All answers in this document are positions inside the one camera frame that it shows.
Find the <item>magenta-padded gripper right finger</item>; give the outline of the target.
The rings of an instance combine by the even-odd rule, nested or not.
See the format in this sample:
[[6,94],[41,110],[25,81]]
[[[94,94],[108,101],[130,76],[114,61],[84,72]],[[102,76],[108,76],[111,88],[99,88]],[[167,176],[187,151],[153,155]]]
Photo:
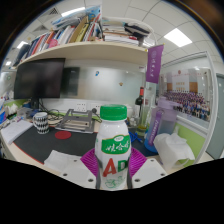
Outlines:
[[131,149],[128,162],[127,187],[141,188],[167,175],[155,158],[147,159],[140,151]]

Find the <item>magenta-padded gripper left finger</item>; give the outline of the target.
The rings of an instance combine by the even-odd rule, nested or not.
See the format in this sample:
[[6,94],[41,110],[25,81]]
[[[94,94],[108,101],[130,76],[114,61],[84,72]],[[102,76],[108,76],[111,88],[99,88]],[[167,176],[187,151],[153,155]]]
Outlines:
[[70,162],[61,177],[84,188],[99,189],[100,170],[95,149]]

